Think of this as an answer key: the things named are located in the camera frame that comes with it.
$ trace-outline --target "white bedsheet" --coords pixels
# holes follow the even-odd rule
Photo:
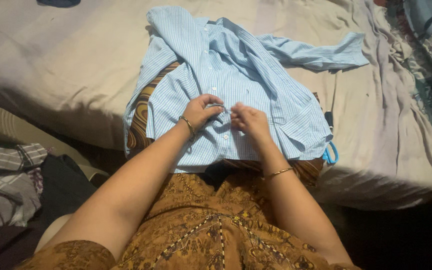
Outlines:
[[[404,208],[432,195],[432,128],[408,95],[411,74],[389,57],[385,33],[363,0],[86,0],[69,9],[0,0],[0,107],[56,132],[123,149],[122,115],[149,35],[146,12],[180,5],[227,17],[258,35],[334,45],[366,33],[370,65],[289,74],[333,110],[339,162],[325,167],[315,198],[360,209]]]

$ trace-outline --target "gold bangle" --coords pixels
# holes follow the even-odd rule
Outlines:
[[[194,141],[195,141],[195,138],[196,138],[196,135],[195,135],[195,129],[193,128],[193,126],[191,125],[191,123],[189,122],[189,120],[186,119],[186,117],[184,117],[183,115],[181,115],[181,116],[178,118],[178,120],[180,120],[180,119],[186,121],[186,123],[188,124],[189,131],[191,132],[191,138],[189,138],[189,141],[190,141],[191,143],[194,142]]]
[[[282,174],[282,173],[284,173],[284,172],[287,172],[287,171],[289,171],[289,170],[291,170],[291,169],[293,169],[293,167],[291,167],[291,168],[287,168],[287,169],[282,169],[282,170],[277,171],[277,172],[275,172],[275,173],[272,173],[272,174],[270,174],[270,175],[266,175],[264,178],[273,177],[273,176],[276,176],[276,175]]]

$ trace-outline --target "person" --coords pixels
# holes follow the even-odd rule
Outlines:
[[[208,104],[223,101],[209,94],[189,101],[171,129],[65,217],[17,269],[359,269],[289,169],[264,112],[237,103],[230,114],[232,128],[259,154],[264,177],[240,171],[214,190],[197,174],[169,174],[191,147],[192,131],[223,112]]]

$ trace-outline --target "gray plaid fabric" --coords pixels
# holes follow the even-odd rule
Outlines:
[[[41,207],[32,175],[48,155],[40,144],[0,145],[0,226],[26,226]]]

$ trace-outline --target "forearm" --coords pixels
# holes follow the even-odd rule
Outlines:
[[[117,260],[190,135],[180,120],[111,176],[45,246],[90,240],[105,246]]]
[[[260,152],[265,175],[291,167],[273,142]],[[267,179],[267,185],[282,229],[315,247],[329,263],[352,263],[326,214],[292,170]]]

